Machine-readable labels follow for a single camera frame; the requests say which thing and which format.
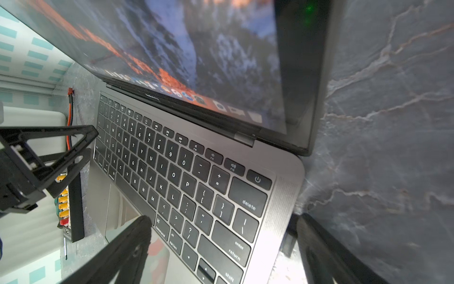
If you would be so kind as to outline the grey laptop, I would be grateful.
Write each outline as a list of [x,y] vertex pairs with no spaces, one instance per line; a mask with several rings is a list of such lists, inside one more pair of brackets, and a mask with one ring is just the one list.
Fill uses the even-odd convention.
[[87,204],[152,222],[164,284],[265,284],[345,1],[2,1],[100,79]]

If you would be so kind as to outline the small black usb receiver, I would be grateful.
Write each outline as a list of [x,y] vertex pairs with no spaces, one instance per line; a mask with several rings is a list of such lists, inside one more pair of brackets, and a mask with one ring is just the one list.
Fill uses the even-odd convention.
[[288,258],[291,258],[292,251],[297,242],[297,222],[299,216],[293,214],[288,222],[286,232],[281,242],[280,251]]

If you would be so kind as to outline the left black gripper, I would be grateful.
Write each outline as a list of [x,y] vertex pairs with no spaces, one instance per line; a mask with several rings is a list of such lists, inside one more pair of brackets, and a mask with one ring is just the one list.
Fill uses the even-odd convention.
[[[29,146],[30,140],[81,135],[70,150],[38,157]],[[1,215],[27,214],[38,207],[46,197],[44,189],[53,197],[80,174],[91,160],[92,150],[87,149],[98,131],[92,125],[64,127],[2,127],[1,128]],[[42,167],[37,174],[39,190],[29,183],[23,171],[15,164],[26,167]]]

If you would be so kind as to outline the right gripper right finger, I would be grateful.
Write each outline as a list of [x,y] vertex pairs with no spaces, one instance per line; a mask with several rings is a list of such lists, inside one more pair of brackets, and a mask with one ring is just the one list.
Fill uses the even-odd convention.
[[386,284],[309,214],[296,224],[301,260],[309,284]]

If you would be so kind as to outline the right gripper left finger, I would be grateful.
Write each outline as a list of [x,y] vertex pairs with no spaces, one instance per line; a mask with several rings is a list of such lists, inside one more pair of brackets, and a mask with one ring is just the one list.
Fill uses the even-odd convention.
[[135,219],[90,261],[62,280],[63,284],[139,284],[143,275],[152,222]]

